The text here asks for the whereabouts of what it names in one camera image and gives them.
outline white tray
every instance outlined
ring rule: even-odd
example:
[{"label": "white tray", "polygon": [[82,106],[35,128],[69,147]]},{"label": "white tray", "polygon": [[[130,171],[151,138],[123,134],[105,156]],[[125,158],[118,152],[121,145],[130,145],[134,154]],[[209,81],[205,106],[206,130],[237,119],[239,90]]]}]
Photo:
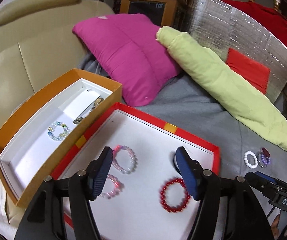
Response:
[{"label": "white tray", "polygon": [[[59,121],[73,130],[76,127],[73,120],[85,117],[98,97],[105,99],[111,93],[81,78],[52,98],[19,129],[0,154],[2,173],[17,199],[61,143],[49,138],[48,127]],[[56,127],[55,136],[60,132],[62,128]]]},{"label": "white tray", "polygon": [[[179,146],[184,146],[190,157],[198,160],[204,169],[212,169],[213,152],[126,112],[115,110],[60,178],[68,178],[78,170],[85,169],[93,159],[98,158],[105,146],[114,148],[117,144],[133,149],[138,166],[129,175],[111,166],[109,173],[123,184],[122,192],[112,199],[99,196],[90,202],[100,234],[109,240],[186,239],[199,202],[191,198],[182,212],[168,213],[160,204],[159,192],[165,181],[181,177],[172,165],[173,154]],[[119,152],[117,161],[122,167],[128,167],[130,158],[127,152]],[[112,182],[107,180],[103,192],[112,188]],[[178,205],[183,197],[179,184],[169,187],[169,205]],[[64,198],[64,210],[69,216],[68,198]]]}]

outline red cloth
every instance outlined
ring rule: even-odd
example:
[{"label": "red cloth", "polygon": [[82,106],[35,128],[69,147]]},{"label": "red cloth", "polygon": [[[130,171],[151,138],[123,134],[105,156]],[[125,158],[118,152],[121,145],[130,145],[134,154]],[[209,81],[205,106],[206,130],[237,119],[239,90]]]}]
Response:
[{"label": "red cloth", "polygon": [[269,68],[232,48],[229,48],[226,64],[261,93],[266,94],[270,74]]},{"label": "red cloth", "polygon": [[287,47],[287,20],[279,12],[254,2],[223,1],[255,19]]}]

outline leather sofa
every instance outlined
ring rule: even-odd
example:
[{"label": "leather sofa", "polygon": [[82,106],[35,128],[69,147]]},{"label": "leather sofa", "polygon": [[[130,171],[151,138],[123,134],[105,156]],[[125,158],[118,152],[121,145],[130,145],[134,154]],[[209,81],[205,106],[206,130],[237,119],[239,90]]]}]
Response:
[{"label": "leather sofa", "polygon": [[18,105],[85,56],[72,27],[107,14],[112,9],[94,0],[15,0],[0,9],[0,128]]}]

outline silver reflective sheet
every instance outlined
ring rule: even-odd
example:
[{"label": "silver reflective sheet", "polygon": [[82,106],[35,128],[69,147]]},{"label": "silver reflective sheet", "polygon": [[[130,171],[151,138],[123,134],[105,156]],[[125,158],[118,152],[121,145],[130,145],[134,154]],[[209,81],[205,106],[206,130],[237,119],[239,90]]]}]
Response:
[{"label": "silver reflective sheet", "polygon": [[287,82],[287,48],[257,21],[220,0],[191,1],[184,31],[223,61],[233,48],[268,67],[266,96],[274,103]]}]

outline metal bolt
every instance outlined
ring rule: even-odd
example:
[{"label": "metal bolt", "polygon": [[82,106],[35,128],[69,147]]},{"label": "metal bolt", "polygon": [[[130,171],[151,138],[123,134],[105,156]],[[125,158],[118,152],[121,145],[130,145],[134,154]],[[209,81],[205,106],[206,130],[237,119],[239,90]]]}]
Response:
[{"label": "metal bolt", "polygon": [[239,182],[245,182],[245,178],[242,177],[242,176],[238,176],[238,177],[237,177],[237,181],[239,181]]},{"label": "metal bolt", "polygon": [[44,177],[44,182],[48,182],[52,179],[52,177],[50,175],[47,175],[46,177]]},{"label": "metal bolt", "polygon": [[87,173],[87,172],[86,172],[85,170],[80,170],[80,171],[77,172],[77,175],[78,175],[78,176],[85,176],[86,173]]},{"label": "metal bolt", "polygon": [[205,176],[211,176],[212,171],[211,171],[211,170],[204,170],[202,173],[203,173],[203,175],[205,175]]}]

